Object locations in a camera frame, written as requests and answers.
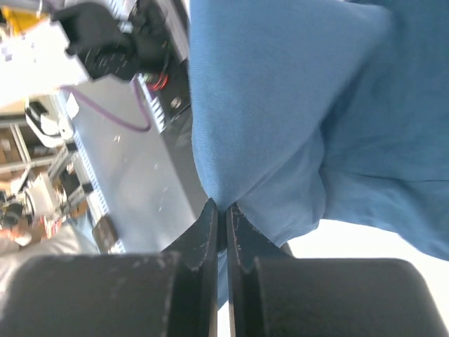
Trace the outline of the teal blue t shirt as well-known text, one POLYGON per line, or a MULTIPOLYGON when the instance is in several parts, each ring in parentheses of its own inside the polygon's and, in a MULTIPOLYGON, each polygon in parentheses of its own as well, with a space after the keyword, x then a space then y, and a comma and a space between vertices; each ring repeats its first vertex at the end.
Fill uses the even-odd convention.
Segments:
POLYGON ((199 179, 276 245, 322 219, 448 258, 448 2, 192 1, 199 179))

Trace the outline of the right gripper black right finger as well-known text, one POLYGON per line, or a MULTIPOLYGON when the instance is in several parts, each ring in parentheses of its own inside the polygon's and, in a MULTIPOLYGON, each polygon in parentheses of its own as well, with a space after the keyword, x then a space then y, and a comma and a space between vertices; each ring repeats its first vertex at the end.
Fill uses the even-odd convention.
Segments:
POLYGON ((226 213, 233 336, 447 336, 422 275, 392 258, 294 258, 226 213))

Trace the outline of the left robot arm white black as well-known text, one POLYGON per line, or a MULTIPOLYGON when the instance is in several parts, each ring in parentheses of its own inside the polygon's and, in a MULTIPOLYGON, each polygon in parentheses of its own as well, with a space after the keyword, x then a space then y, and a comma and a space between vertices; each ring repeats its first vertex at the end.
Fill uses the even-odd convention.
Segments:
POLYGON ((2 1, 1 106, 113 76, 163 74, 171 58, 166 20, 153 1, 126 17, 103 1, 2 1))

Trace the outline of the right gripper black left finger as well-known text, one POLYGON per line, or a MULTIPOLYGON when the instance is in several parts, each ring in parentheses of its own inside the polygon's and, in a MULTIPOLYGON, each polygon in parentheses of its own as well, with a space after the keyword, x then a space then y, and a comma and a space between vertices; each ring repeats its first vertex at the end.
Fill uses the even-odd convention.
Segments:
POLYGON ((161 253, 40 256, 15 274, 2 336, 215 336, 218 212, 161 253))

